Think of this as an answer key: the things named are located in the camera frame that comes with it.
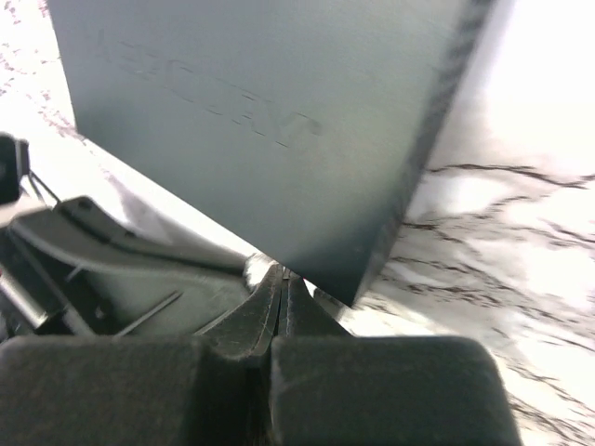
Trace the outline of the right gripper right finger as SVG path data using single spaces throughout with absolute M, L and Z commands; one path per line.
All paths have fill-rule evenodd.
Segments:
M 452 335 L 359 337 L 283 284 L 271 343 L 278 445 L 517 445 L 503 381 L 478 342 Z

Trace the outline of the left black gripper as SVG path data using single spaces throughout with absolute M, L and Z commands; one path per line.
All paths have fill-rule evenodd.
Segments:
M 29 142 L 2 133 L 0 136 L 0 204 L 11 204 L 21 196 L 21 180 L 31 172 Z

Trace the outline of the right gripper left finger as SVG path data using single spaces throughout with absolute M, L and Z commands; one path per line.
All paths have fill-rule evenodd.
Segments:
M 1 346 L 5 445 L 269 445 L 280 267 L 204 334 L 25 335 Z

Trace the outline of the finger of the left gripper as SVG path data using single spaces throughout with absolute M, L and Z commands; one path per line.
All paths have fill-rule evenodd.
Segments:
M 14 335 L 183 335 L 249 297 L 244 261 L 150 241 L 91 199 L 1 225 L 1 313 Z

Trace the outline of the black network switch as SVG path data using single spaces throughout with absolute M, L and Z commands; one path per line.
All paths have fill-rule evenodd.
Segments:
M 491 1 L 51 1 L 78 133 L 345 304 Z

